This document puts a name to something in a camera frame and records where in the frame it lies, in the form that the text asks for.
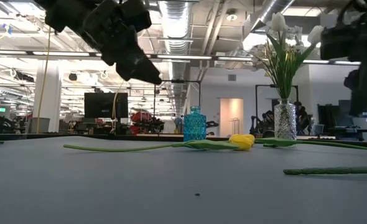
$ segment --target clear glass vase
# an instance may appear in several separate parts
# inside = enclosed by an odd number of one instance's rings
[[[296,140],[295,105],[288,99],[280,99],[279,102],[275,106],[275,138]]]
[[[183,119],[183,141],[206,139],[206,116],[200,114],[198,106],[190,107],[190,114]]]

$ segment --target table surface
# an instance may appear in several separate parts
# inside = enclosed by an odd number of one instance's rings
[[[165,142],[84,137],[6,142],[0,145],[0,223],[367,223],[367,174],[282,173],[367,166],[367,151],[257,145],[251,152],[107,153],[63,144],[126,148]]]

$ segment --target office equipment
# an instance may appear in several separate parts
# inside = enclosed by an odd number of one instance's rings
[[[85,118],[112,118],[114,96],[115,93],[85,93]],[[117,118],[128,118],[128,93],[117,94],[115,110]]]

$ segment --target ceiling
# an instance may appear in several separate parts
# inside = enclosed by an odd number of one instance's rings
[[[285,15],[318,16],[321,12],[329,13],[334,11],[334,9],[342,7],[346,2],[347,1],[344,0],[298,0],[285,12]],[[189,54],[191,55],[200,54],[202,52],[202,45],[204,38],[206,37],[208,22],[213,14],[213,6],[215,3],[215,0],[201,0],[199,2],[192,3],[192,18],[190,22],[189,37],[191,40]],[[218,8],[219,11],[216,14],[216,21],[219,17],[224,18],[220,29],[217,30],[218,36],[215,44],[209,46],[211,54],[216,54],[217,52],[229,52],[241,45],[241,40],[244,39],[242,35],[243,24],[251,13],[261,9],[262,0],[230,0],[230,2],[225,2],[225,4],[228,5],[228,9],[234,9],[236,11],[235,14],[237,15],[237,19],[234,21],[227,20],[227,15],[221,15],[221,9]],[[164,37],[161,25],[161,15],[156,11],[151,11],[150,13],[152,26],[149,29],[138,33],[138,43],[147,54],[165,54],[165,43],[161,40],[161,38]],[[0,37],[6,32],[4,28],[5,24],[11,28],[11,33],[0,39],[0,50],[46,50],[49,30],[48,26],[44,24],[44,16],[45,12],[41,8],[37,7],[37,5],[31,0],[0,1]],[[82,41],[79,36],[69,29],[65,29],[59,34],[54,34],[51,30],[50,50],[58,52],[94,52],[94,50]],[[83,94],[85,92],[93,92],[92,83],[70,81],[68,78],[70,73],[97,75],[98,80],[96,81],[96,84],[100,87],[104,86],[110,91],[116,91],[123,82],[119,75],[114,71],[114,67],[107,66],[101,60],[59,60],[59,63],[60,67],[64,70],[63,86],[82,87],[62,89],[61,111],[63,111],[63,113],[69,113],[71,111],[82,113]],[[14,79],[14,72],[12,72],[12,69],[35,78],[37,73],[37,64],[37,59],[0,57],[0,84],[28,85],[28,87],[14,86],[0,88],[19,93],[23,96],[19,99],[5,101],[0,100],[0,104],[10,103],[12,105],[17,105],[15,111],[19,114],[22,113],[22,108],[30,110],[31,105],[33,104],[35,92],[34,87],[30,86],[33,85],[33,83]],[[169,79],[169,63],[154,62],[154,64],[160,70],[162,79]],[[224,73],[221,72],[221,70],[224,69],[213,68],[207,71],[205,73],[205,81],[213,84],[213,80],[211,80],[212,77],[209,76],[209,74]],[[258,75],[261,78],[258,78],[257,81],[263,82],[264,78],[262,72],[259,72]],[[246,80],[249,79],[249,77],[238,76],[238,80],[240,78],[244,78]],[[169,82],[163,83],[161,88],[164,89],[161,89],[161,92],[157,97],[158,105],[156,108],[164,109],[160,110],[161,116],[170,116],[172,113],[176,112],[172,102],[169,100],[172,97],[171,92],[168,91],[170,85],[171,83]],[[136,90],[135,93],[131,92],[132,102],[130,102],[130,107],[144,108],[148,110],[153,107],[153,85],[138,80],[130,80],[123,84],[123,87],[128,86],[130,86],[132,90]]]

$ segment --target blue glass bottle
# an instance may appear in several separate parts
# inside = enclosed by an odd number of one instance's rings
[[[183,141],[206,139],[206,116],[198,106],[190,107],[190,114],[183,119]]]

